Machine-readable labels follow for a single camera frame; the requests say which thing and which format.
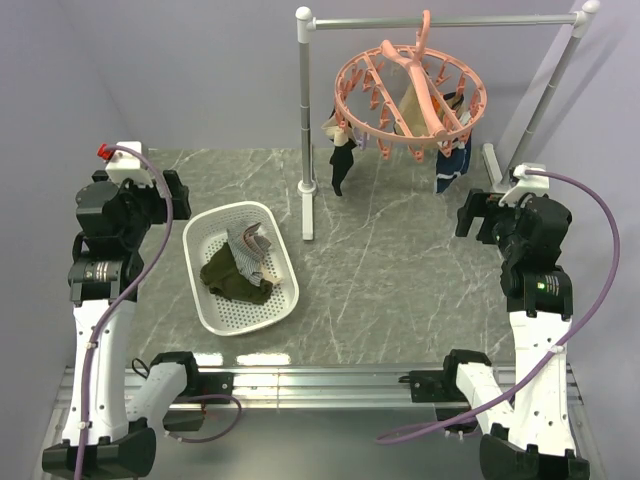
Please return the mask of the grey striped boxer underwear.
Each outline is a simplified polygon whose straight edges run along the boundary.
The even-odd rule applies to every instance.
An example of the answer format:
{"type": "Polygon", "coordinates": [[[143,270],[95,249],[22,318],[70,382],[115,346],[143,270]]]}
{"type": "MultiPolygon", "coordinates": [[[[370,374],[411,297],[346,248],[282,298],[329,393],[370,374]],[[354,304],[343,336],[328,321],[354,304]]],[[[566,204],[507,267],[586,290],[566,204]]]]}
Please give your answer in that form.
{"type": "Polygon", "coordinates": [[[264,280],[261,266],[265,265],[271,242],[259,233],[261,223],[249,225],[236,222],[227,229],[227,244],[238,272],[254,286],[264,280]]]}

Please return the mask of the pink round clip hanger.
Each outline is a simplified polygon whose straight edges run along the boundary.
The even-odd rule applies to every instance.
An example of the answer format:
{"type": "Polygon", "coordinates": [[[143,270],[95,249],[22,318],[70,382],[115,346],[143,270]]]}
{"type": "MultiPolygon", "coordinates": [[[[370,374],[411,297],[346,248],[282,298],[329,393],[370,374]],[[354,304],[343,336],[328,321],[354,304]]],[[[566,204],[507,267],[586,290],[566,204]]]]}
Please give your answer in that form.
{"type": "Polygon", "coordinates": [[[485,113],[487,90],[464,62],[427,46],[430,29],[425,10],[413,45],[385,40],[339,70],[327,123],[338,144],[373,138],[384,158],[404,144],[420,163],[426,147],[450,157],[467,143],[485,113]]]}

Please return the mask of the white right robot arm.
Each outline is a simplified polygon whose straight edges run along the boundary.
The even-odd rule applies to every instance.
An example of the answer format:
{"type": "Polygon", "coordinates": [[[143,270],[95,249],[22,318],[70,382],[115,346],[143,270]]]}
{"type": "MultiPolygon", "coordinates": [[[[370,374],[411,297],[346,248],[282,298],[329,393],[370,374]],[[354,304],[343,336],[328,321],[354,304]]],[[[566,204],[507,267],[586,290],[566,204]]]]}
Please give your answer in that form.
{"type": "Polygon", "coordinates": [[[571,212],[548,196],[525,194],[515,205],[473,189],[457,212],[455,234],[482,221],[477,240],[498,247],[500,284],[514,337],[515,382],[501,394],[488,357],[452,350],[441,374],[442,391],[466,398],[482,431],[480,466],[486,479],[587,479],[590,464],[577,452],[567,400],[566,344],[573,290],[558,265],[571,212]]]}

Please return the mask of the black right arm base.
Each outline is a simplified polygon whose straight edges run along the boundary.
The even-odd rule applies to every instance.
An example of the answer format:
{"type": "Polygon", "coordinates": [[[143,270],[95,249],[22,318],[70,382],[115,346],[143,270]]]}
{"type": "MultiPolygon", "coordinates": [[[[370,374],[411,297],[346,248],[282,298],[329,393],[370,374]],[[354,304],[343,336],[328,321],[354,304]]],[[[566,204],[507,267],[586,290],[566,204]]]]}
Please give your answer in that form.
{"type": "Polygon", "coordinates": [[[430,404],[435,419],[445,421],[470,410],[464,395],[450,385],[442,370],[412,370],[398,378],[409,388],[414,404],[430,404]]]}

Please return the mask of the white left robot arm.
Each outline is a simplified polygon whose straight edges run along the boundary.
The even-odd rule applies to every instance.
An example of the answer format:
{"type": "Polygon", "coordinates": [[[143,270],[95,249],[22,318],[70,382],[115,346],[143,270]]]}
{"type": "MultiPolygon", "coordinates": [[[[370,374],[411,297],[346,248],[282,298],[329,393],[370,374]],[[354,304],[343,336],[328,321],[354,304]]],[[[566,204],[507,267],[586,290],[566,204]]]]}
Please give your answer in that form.
{"type": "Polygon", "coordinates": [[[44,472],[64,479],[147,476],[174,400],[189,402],[202,388],[190,352],[158,355],[142,387],[125,399],[125,350],[138,285],[151,269],[139,248],[153,225],[191,216],[189,190],[178,173],[157,183],[116,184],[104,171],[76,195],[80,232],[68,274],[76,324],[72,399],[60,441],[42,453],[44,472]]]}

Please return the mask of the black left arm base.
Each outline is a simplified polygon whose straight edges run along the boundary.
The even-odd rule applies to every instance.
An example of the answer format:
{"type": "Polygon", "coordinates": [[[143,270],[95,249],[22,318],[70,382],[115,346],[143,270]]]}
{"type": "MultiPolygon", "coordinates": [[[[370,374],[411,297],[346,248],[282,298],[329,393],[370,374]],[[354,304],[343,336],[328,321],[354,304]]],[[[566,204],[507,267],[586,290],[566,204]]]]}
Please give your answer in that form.
{"type": "Polygon", "coordinates": [[[228,433],[240,418],[242,408],[233,396],[234,374],[229,371],[200,373],[193,386],[188,386],[166,412],[162,432],[174,438],[198,432],[207,419],[214,418],[214,410],[221,407],[236,409],[236,416],[217,437],[228,433]]]}

